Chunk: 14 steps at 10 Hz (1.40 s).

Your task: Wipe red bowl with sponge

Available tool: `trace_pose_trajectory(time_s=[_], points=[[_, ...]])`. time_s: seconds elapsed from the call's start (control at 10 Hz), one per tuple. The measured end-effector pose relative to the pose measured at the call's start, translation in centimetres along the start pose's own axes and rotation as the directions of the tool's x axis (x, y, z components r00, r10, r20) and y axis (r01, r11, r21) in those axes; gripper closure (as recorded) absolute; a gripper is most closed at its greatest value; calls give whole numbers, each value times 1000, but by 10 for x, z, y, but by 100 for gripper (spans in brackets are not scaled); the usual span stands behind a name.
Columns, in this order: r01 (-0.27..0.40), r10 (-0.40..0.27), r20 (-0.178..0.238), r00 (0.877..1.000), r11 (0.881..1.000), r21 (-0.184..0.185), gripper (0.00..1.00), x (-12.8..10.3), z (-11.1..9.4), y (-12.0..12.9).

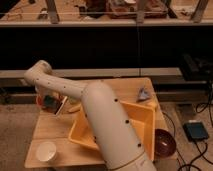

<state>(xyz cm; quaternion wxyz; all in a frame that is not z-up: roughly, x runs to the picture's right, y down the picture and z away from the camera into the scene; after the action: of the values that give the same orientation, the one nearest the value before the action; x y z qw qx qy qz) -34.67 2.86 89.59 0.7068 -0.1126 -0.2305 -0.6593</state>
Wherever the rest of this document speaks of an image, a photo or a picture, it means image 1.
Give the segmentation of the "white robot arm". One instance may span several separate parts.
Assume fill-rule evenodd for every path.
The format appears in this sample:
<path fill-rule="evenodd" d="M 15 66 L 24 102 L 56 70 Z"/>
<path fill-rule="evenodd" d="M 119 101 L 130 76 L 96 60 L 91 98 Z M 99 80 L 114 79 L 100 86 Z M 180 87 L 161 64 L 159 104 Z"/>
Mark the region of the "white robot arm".
<path fill-rule="evenodd" d="M 51 75 L 52 68 L 38 61 L 25 74 L 36 86 L 81 101 L 104 162 L 113 171 L 157 171 L 112 88 L 102 81 L 73 81 Z"/>

